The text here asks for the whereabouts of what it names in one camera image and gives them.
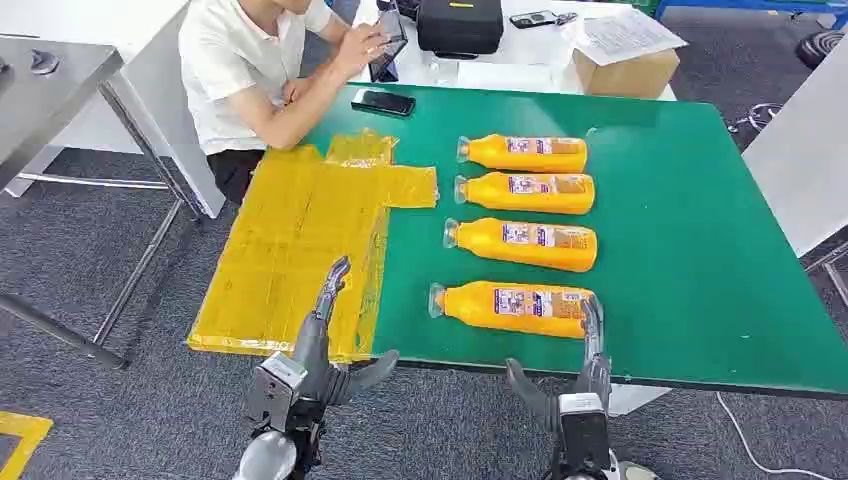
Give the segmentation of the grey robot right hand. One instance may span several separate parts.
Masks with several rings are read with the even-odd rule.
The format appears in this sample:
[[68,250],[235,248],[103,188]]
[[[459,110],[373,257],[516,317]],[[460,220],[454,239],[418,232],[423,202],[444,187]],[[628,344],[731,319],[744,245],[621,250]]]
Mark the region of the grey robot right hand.
[[560,418],[564,415],[609,415],[611,362],[603,350],[603,307],[597,296],[590,294],[581,300],[581,310],[584,313],[583,366],[575,381],[573,393],[547,395],[528,379],[518,360],[505,360],[508,384],[537,417],[543,428],[551,433],[561,431]]

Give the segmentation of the person's right hand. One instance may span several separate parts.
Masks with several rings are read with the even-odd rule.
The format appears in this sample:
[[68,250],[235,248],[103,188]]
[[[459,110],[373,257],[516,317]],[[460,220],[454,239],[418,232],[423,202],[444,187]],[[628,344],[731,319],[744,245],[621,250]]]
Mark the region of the person's right hand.
[[370,62],[381,57],[389,38],[376,25],[360,24],[343,37],[332,64],[345,80],[358,75]]

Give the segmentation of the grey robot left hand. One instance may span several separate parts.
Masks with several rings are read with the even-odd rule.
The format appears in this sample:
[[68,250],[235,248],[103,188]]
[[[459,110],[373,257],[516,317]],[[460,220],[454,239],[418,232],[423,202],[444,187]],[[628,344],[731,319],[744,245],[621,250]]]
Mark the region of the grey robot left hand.
[[292,358],[306,370],[301,396],[324,406],[343,405],[355,395],[386,380],[395,370],[399,352],[390,350],[376,362],[350,372],[332,365],[328,357],[329,325],[344,277],[350,271],[348,256],[336,260],[317,295],[314,307],[299,329]]

